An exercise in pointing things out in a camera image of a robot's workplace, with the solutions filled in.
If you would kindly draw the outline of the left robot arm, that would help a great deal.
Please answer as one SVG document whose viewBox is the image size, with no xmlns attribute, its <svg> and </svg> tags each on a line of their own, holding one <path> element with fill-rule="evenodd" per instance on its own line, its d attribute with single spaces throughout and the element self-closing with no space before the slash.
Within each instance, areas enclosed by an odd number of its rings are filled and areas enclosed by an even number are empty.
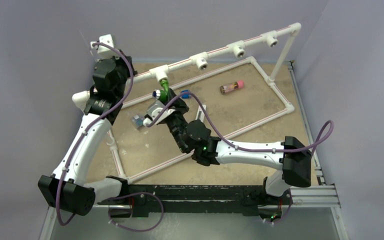
<svg viewBox="0 0 384 240">
<path fill-rule="evenodd" d="M 78 132 L 61 163 L 51 175 L 42 175 L 38 188 L 47 204 L 56 210 L 85 216 L 93 205 L 110 198 L 126 203 L 129 191 L 117 178 L 86 183 L 91 162 L 102 139 L 108 135 L 131 90 L 127 81 L 135 76 L 131 56 L 111 56 L 98 60 L 92 73 L 93 85 L 81 97 L 84 115 Z"/>
</svg>

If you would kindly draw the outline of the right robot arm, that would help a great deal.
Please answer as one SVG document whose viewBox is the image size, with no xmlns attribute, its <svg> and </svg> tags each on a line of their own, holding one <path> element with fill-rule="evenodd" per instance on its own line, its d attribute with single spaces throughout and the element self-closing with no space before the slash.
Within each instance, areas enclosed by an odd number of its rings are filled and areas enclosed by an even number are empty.
<svg viewBox="0 0 384 240">
<path fill-rule="evenodd" d="M 290 187 L 311 186 L 312 152 L 293 136 L 272 143 L 231 141 L 216 128 L 207 128 L 201 120 L 186 121 L 189 108 L 174 93 L 156 90 L 153 93 L 158 109 L 151 113 L 156 124 L 167 125 L 182 153 L 203 166 L 247 164 L 269 167 L 275 172 L 264 181 L 260 196 L 268 204 L 274 203 Z"/>
</svg>

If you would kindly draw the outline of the green plastic water faucet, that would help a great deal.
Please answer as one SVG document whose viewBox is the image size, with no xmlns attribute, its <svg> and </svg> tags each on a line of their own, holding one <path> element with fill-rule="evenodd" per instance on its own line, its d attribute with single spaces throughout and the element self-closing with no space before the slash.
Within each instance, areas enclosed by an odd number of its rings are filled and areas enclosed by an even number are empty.
<svg viewBox="0 0 384 240">
<path fill-rule="evenodd" d="M 155 89 L 152 92 L 152 97 L 160 102 L 166 102 L 169 94 L 169 81 L 167 78 L 162 78 L 159 80 L 159 85 L 161 89 Z"/>
</svg>

